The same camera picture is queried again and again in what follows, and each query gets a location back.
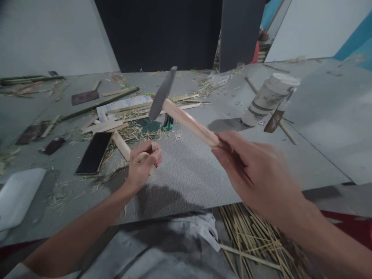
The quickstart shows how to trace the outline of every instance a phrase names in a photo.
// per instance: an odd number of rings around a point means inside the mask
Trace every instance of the hand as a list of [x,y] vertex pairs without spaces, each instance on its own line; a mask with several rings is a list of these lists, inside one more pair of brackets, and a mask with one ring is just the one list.
[[153,140],[142,143],[131,150],[131,157],[129,161],[129,174],[125,181],[125,188],[129,188],[133,195],[135,195],[146,183],[149,176],[150,168],[153,165],[160,166],[163,160],[163,152],[158,144],[158,150],[150,154],[150,156],[142,163],[137,163],[134,159],[142,152],[152,152],[151,143]]
[[303,216],[309,205],[289,174],[284,155],[266,143],[253,143],[236,131],[217,133],[229,152],[213,148],[242,201],[283,231]]

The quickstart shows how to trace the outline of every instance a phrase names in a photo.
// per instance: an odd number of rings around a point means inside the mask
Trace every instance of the smartphone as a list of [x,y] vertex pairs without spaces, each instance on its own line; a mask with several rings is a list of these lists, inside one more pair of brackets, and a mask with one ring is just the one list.
[[106,154],[113,133],[95,133],[75,174],[97,174]]

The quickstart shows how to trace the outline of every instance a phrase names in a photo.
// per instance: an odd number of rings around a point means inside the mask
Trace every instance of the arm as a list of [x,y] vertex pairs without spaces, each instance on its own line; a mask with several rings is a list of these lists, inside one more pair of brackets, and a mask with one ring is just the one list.
[[231,152],[213,148],[242,201],[345,277],[371,278],[372,251],[332,225],[302,195],[283,154],[238,132],[217,134]]
[[26,258],[24,264],[34,273],[45,277],[61,277],[71,272],[84,253],[114,223],[124,206],[143,187],[150,167],[161,163],[161,149],[153,152],[142,163],[134,162],[138,154],[151,148],[151,142],[131,151],[128,178],[115,193],[49,238]]

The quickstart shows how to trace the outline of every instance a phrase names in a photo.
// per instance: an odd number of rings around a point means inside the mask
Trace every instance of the white wall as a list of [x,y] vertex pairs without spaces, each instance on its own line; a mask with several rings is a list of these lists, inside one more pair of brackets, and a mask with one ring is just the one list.
[[0,4],[0,77],[119,71],[93,0]]
[[282,5],[279,7],[277,14],[275,15],[274,19],[272,20],[267,33],[269,34],[269,38],[275,38],[280,25],[283,22],[284,16],[287,13],[291,0],[283,0]]
[[371,0],[292,0],[265,62],[333,57],[371,9]]

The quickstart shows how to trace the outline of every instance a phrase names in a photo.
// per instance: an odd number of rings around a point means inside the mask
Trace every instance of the metal hammer head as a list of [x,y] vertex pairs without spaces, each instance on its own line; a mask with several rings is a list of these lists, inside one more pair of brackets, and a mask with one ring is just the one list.
[[163,81],[162,85],[160,85],[158,91],[156,92],[155,98],[151,105],[150,112],[148,113],[148,117],[150,119],[155,120],[162,111],[163,103],[165,99],[168,98],[169,96],[176,72],[177,66],[173,66],[168,72],[167,76],[165,77],[165,80]]

